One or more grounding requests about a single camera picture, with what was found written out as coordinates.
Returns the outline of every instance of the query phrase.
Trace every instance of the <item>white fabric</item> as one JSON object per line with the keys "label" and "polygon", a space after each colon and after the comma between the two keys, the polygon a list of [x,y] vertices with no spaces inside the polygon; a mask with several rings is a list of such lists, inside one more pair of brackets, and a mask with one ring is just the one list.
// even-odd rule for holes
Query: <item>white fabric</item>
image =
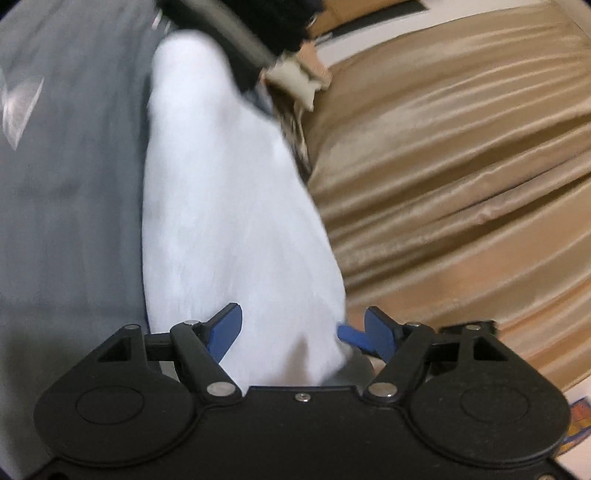
{"label": "white fabric", "polygon": [[243,100],[221,49],[176,33],[154,57],[144,179],[152,332],[230,302],[242,333],[221,365],[250,385],[318,385],[341,368],[345,289],[280,128]]}

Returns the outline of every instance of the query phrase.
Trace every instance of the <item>gray cloth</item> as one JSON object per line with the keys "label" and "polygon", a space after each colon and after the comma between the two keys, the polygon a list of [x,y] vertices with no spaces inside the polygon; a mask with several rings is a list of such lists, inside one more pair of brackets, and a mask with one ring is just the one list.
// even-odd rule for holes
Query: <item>gray cloth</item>
{"label": "gray cloth", "polygon": [[[15,479],[48,459],[32,422],[40,394],[122,325],[146,325],[145,104],[164,36],[155,17],[151,0],[22,0],[0,22],[0,466]],[[15,109],[33,77],[37,103]],[[27,113],[14,150],[7,135]]]}

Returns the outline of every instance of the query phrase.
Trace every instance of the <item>wrinkled fabric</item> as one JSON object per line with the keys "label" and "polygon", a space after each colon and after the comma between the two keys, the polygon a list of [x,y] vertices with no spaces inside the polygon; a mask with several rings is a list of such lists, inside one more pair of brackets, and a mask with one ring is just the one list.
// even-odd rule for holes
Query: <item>wrinkled fabric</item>
{"label": "wrinkled fabric", "polygon": [[334,68],[304,132],[351,321],[499,322],[559,387],[591,373],[591,41],[554,3]]}
{"label": "wrinkled fabric", "polygon": [[155,16],[150,0],[22,0],[0,22],[0,466],[15,480],[49,459],[41,393],[121,326],[147,325]]}
{"label": "wrinkled fabric", "polygon": [[351,357],[339,267],[279,125],[203,34],[175,33],[154,57],[142,240],[154,333],[241,306],[220,365],[244,393],[320,385]]}

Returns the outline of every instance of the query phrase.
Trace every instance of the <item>brown satin fabric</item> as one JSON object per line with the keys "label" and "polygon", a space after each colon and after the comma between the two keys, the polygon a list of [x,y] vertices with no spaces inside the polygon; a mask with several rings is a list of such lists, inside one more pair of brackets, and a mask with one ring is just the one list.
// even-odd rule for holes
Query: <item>brown satin fabric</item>
{"label": "brown satin fabric", "polygon": [[555,4],[405,35],[334,68],[308,187],[362,326],[494,319],[562,389],[591,374],[591,41]]}

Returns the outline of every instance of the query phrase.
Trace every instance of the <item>silver screw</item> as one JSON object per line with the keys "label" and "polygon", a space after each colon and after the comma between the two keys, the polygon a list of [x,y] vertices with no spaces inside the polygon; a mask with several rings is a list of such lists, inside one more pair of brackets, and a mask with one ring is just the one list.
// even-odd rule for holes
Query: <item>silver screw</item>
{"label": "silver screw", "polygon": [[374,383],[369,386],[369,393],[374,397],[391,398],[398,393],[398,387],[391,383]]}
{"label": "silver screw", "polygon": [[207,393],[214,397],[229,397],[236,391],[236,386],[228,382],[214,382],[207,386]]}
{"label": "silver screw", "polygon": [[312,396],[309,393],[297,393],[295,394],[295,399],[297,401],[301,401],[302,403],[308,403],[312,400]]}

